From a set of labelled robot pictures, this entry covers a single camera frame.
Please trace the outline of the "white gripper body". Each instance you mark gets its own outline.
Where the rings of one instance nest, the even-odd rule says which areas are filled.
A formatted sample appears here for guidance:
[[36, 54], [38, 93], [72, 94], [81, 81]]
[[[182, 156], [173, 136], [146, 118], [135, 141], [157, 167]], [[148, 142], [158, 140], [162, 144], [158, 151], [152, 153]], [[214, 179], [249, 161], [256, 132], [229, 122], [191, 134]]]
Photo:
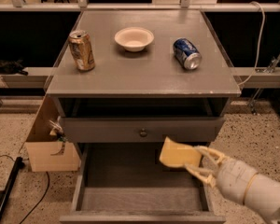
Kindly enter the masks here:
[[243, 204], [248, 187], [257, 173], [255, 168], [243, 161], [227, 159], [218, 170], [217, 188], [225, 199]]

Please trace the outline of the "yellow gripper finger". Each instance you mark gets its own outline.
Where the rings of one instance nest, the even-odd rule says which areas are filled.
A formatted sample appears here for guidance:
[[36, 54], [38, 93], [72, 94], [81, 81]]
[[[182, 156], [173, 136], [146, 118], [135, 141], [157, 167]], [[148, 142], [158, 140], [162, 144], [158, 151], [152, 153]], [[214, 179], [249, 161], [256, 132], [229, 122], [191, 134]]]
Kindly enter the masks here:
[[216, 186], [216, 178], [215, 173], [210, 169], [205, 169], [201, 167], [196, 167], [193, 164], [185, 164], [186, 170], [200, 181], [202, 181], [205, 185], [208, 185], [211, 188]]
[[196, 146], [194, 149], [210, 160], [210, 162], [212, 162], [217, 169], [229, 158], [229, 156], [214, 148]]

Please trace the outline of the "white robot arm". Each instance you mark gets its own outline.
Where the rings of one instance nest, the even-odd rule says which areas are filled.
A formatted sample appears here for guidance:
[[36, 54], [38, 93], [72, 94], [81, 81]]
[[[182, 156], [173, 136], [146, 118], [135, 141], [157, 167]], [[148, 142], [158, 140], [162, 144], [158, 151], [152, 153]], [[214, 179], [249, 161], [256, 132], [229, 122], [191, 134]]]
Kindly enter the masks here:
[[279, 182], [216, 149], [196, 146], [192, 150], [210, 160], [215, 169], [199, 168], [185, 161], [187, 171], [204, 184], [216, 187], [226, 200], [257, 213], [266, 224], [280, 224]]

